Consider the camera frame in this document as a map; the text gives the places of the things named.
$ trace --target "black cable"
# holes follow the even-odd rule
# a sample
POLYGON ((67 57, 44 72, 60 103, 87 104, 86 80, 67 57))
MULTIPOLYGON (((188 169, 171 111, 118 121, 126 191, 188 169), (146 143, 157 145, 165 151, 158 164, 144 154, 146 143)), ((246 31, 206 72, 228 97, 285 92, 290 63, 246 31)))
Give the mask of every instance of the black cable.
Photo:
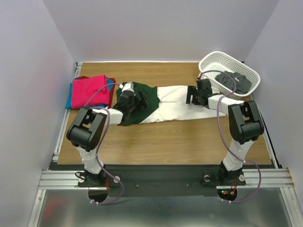
POLYGON ((81 172, 75 172, 75 176, 76 176, 77 178, 79 178, 79 179, 85 181, 85 177, 84 177, 84 176, 81 176, 80 174, 81 174, 81 172))

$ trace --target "cable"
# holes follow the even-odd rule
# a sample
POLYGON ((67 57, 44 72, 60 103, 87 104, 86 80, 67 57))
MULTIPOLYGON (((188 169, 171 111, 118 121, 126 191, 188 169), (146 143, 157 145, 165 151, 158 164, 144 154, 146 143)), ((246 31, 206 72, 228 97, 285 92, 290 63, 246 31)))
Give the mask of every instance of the cable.
MULTIPOLYGON (((236 180, 235 180, 235 182, 236 182, 236 180)), ((231 186, 231 188, 229 189, 229 191, 232 190, 232 187, 233 187, 233 182, 232 182, 232 186, 231 186)))
POLYGON ((107 193, 107 195, 109 193, 109 179, 108 178, 106 178, 106 193, 107 193))
MULTIPOLYGON (((87 106, 88 104, 89 104, 89 102, 103 89, 103 88, 105 88, 106 86, 109 86, 109 85, 117 85, 117 86, 120 86, 120 84, 116 84, 116 83, 112 83, 112 84, 105 84, 102 88, 100 88, 87 102, 86 102, 86 104, 84 105, 84 106, 87 106)), ((100 107, 100 106, 98 106, 98 107, 94 107, 95 109, 102 109, 102 110, 105 110, 106 112, 107 112, 107 126, 106 126, 106 128, 105 128, 105 131, 104 131, 104 133, 103 133, 103 136, 102 136, 102 138, 101 138, 101 140, 100 140, 100 142, 99 142, 99 144, 98 144, 98 146, 97 146, 97 149, 96 149, 96 155, 95 155, 95 158, 96 158, 96 161, 97 161, 97 163, 98 163, 98 165, 101 167, 101 169, 109 176, 109 177, 111 177, 113 180, 116 180, 116 181, 118 181, 118 183, 121 185, 121 187, 122 187, 122 190, 121 190, 121 192, 120 192, 120 194, 115 198, 115 199, 113 199, 112 201, 109 201, 109 202, 95 202, 94 200, 90 200, 90 202, 91 203, 94 203, 94 204, 96 204, 96 205, 109 205, 109 204, 112 204, 112 203, 114 203, 115 201, 117 201, 118 199, 120 199, 122 196, 123 196, 123 194, 124 194, 124 192, 125 192, 125 187, 124 187, 124 184, 119 180, 119 179, 117 179, 117 178, 115 178, 112 174, 110 174, 104 167, 103 167, 103 165, 101 164, 101 162, 100 162, 100 160, 99 160, 99 157, 98 157, 98 154, 99 154, 99 148, 100 148, 100 146, 101 146, 101 144, 102 144, 102 142, 103 142, 103 139, 104 139, 104 137, 105 137, 105 135, 106 135, 106 133, 107 133, 107 130, 108 130, 108 128, 109 128, 109 123, 110 123, 110 112, 108 111, 108 109, 106 109, 106 108, 103 108, 103 107, 100 107)))
POLYGON ((230 75, 228 75, 226 72, 222 72, 222 71, 219 71, 219 70, 208 70, 208 71, 205 71, 205 72, 201 72, 201 73, 199 74, 199 76, 198 76, 198 79, 200 79, 200 78, 202 77, 203 74, 208 73, 208 72, 219 72, 219 73, 223 73, 223 74, 225 74, 226 76, 228 76, 228 77, 233 81, 233 84, 234 84, 234 88, 233 88, 233 91, 232 91, 231 93, 229 93, 229 94, 227 94, 227 95, 225 95, 225 96, 223 95, 223 96, 221 96, 221 97, 219 98, 219 101, 218 101, 218 104, 217 104, 217 121, 218 121, 218 127, 219 127, 219 133, 220 133, 221 140, 222 140, 222 142, 223 142, 225 148, 228 150, 228 152, 230 152, 236 159, 238 159, 238 160, 241 161, 241 162, 244 162, 244 163, 246 163, 246 162, 251 162, 251 163, 253 163, 253 164, 255 165, 255 167, 257 168, 258 172, 259 172, 259 183, 258 183, 258 186, 257 186, 255 192, 254 192, 252 195, 250 195, 249 197, 247 197, 247 198, 245 198, 245 199, 243 199, 243 200, 239 200, 239 201, 228 201, 228 200, 226 200, 226 201, 228 201, 229 203, 241 203, 241 202, 245 202, 245 201, 251 199, 252 197, 254 197, 254 196, 258 193, 258 191, 259 191, 259 189, 260 189, 260 186, 261 186, 261 179, 262 179, 262 178, 261 178, 261 170, 260 170, 259 166, 257 165, 257 163, 255 163, 254 161, 242 159, 242 158, 240 158, 239 156, 237 156, 236 154, 234 154, 234 153, 229 149, 229 147, 228 147, 228 145, 227 145, 227 143, 226 143, 226 141, 225 141, 225 139, 224 139, 224 136, 223 136, 223 131, 222 131, 222 128, 221 128, 221 123, 220 123, 220 116, 219 116, 219 107, 220 107, 220 104, 221 104, 222 99, 223 99, 224 97, 228 97, 228 96, 232 95, 233 93, 235 93, 235 91, 236 91, 236 89, 237 89, 237 85, 236 85, 236 82, 234 81, 234 79, 233 79, 230 75))
POLYGON ((75 176, 83 181, 85 181, 85 177, 80 175, 80 172, 75 172, 75 176))
POLYGON ((117 85, 117 86, 120 86, 120 84, 117 84, 117 83, 111 83, 111 84, 105 84, 102 88, 100 88, 87 102, 86 102, 86 104, 84 105, 84 107, 86 107, 88 104, 89 104, 89 102, 103 89, 103 88, 105 88, 105 87, 107 87, 107 86, 110 86, 110 85, 117 85))
POLYGON ((233 192, 235 192, 236 191, 236 189, 237 189, 237 181, 235 180, 235 188, 233 189, 233 192))

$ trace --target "white cloth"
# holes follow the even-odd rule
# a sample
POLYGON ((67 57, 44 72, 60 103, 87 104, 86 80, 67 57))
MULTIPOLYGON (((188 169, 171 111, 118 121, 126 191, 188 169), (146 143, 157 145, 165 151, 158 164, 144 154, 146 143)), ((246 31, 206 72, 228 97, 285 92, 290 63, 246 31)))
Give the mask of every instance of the white cloth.
POLYGON ((141 123, 164 122, 173 120, 193 120, 217 116, 215 110, 200 105, 186 104, 187 86, 158 87, 159 108, 141 123))

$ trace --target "gray wall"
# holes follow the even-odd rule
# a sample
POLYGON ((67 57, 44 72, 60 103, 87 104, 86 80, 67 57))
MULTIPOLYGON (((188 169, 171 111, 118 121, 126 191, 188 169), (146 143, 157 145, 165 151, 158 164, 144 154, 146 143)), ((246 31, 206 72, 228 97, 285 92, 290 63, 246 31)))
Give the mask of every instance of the gray wall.
POLYGON ((44 0, 76 61, 245 60, 278 0, 44 0))
POLYGON ((303 206, 303 1, 280 0, 246 64, 261 76, 253 93, 278 160, 289 167, 303 206))
POLYGON ((0 3, 0 226, 27 226, 74 61, 41 0, 0 3))

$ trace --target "metal floor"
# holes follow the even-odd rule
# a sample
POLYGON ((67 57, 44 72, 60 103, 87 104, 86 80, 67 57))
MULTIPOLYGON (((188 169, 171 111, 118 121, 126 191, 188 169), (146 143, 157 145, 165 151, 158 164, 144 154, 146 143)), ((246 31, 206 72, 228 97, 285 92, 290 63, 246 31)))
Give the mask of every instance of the metal floor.
MULTIPOLYGON (((239 199, 255 189, 239 189, 239 199)), ((261 189, 248 202, 216 197, 122 198, 94 206, 86 190, 47 191, 39 227, 291 227, 279 188, 261 189)))

